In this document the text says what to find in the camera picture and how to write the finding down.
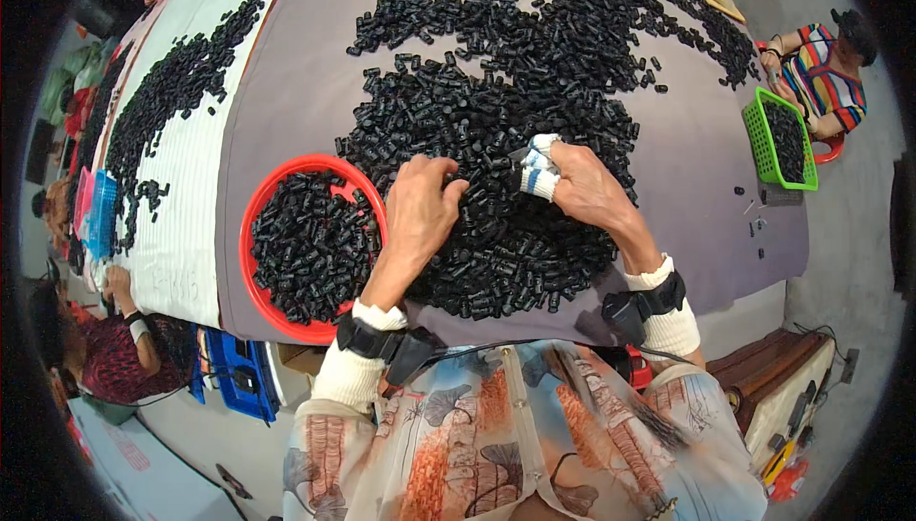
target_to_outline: white knit sleeve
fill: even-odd
[[[367,307],[359,299],[353,304],[353,318],[380,331],[396,331],[406,327],[406,316],[397,307],[384,312],[373,305]],[[378,396],[378,384],[385,370],[380,358],[363,358],[331,343],[324,356],[322,368],[315,376],[312,399],[332,400],[350,406],[361,414],[367,413]]]
[[[654,273],[641,275],[624,274],[626,285],[630,290],[651,290],[665,282],[674,271],[674,261],[666,253],[661,254],[664,261]],[[646,330],[646,342],[642,345],[650,350],[685,356],[700,347],[700,331],[687,299],[684,298],[681,310],[673,309],[667,314],[649,317],[643,325]],[[664,356],[643,353],[643,358],[652,362],[669,360]]]

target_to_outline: floral blouse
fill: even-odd
[[[535,492],[557,518],[745,521],[767,507],[722,389],[695,366],[641,396],[591,350],[539,341],[443,360],[380,400],[377,426],[339,402],[300,406],[285,521],[506,520]]]

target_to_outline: gray tablecloth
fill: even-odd
[[[531,1],[520,0],[520,6],[527,9]],[[703,30],[686,13],[665,5],[682,25]],[[236,336],[295,342],[260,316],[241,279],[238,234],[247,228],[242,214],[258,183],[292,157],[334,153],[333,138],[350,132],[353,108],[368,98],[363,69],[393,70],[395,52],[441,57],[457,45],[453,36],[439,36],[433,46],[412,38],[395,51],[381,48],[349,57],[344,49],[355,38],[354,20],[366,10],[375,10],[375,0],[278,0],[235,96],[223,139],[215,243],[223,328]],[[633,53],[658,57],[658,83],[670,91],[617,94],[642,126],[630,169],[640,210],[658,248],[675,258],[693,310],[720,309],[800,275],[808,261],[804,206],[758,210],[757,173],[740,114],[753,99],[754,86],[732,92],[718,83],[725,70],[705,54],[674,37],[638,36],[641,46]],[[477,61],[461,66],[483,76]],[[735,195],[735,186],[747,193]],[[749,221],[758,216],[767,225],[751,238]],[[766,254],[762,260],[760,248]],[[597,288],[572,303],[563,301],[557,314],[534,309],[474,322],[418,305],[408,305],[408,314],[447,344],[527,338],[606,343],[607,327],[598,314],[601,298],[621,283],[612,271]]]

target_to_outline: pink plastic basket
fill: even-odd
[[[76,187],[76,201],[73,205],[73,229],[76,236],[80,236],[80,225],[83,224],[83,217],[93,206],[93,188],[95,187],[95,178],[85,167],[80,170],[80,184]]]

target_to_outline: striped shirt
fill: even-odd
[[[836,114],[847,132],[865,115],[862,82],[830,68],[836,41],[825,26],[813,23],[799,28],[801,47],[782,63],[782,76],[812,114]]]

